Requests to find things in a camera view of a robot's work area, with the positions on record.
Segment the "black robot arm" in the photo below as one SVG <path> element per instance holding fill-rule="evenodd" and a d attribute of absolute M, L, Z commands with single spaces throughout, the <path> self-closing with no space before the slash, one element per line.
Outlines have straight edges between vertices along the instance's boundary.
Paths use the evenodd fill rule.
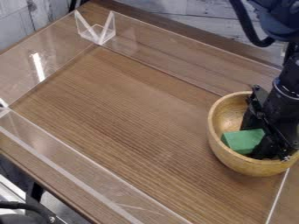
<path fill-rule="evenodd" d="M 285 161 L 299 151 L 299 0 L 246 1 L 254 8 L 266 34 L 262 39 L 257 37 L 242 3 L 232 1 L 250 43 L 266 47 L 281 41 L 286 48 L 282 69 L 273 78 L 272 88 L 252 87 L 240 128 L 264 131 L 249 153 L 253 159 L 278 158 Z"/>

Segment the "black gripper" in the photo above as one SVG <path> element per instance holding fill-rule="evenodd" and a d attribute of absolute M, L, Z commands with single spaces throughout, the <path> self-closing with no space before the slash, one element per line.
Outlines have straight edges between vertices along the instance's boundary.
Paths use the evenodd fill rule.
<path fill-rule="evenodd" d="M 240 129 L 261 129 L 265 133 L 250 152 L 253 159 L 286 161 L 299 151 L 299 94 L 277 78 L 269 92 L 258 85 L 252 87 Z"/>

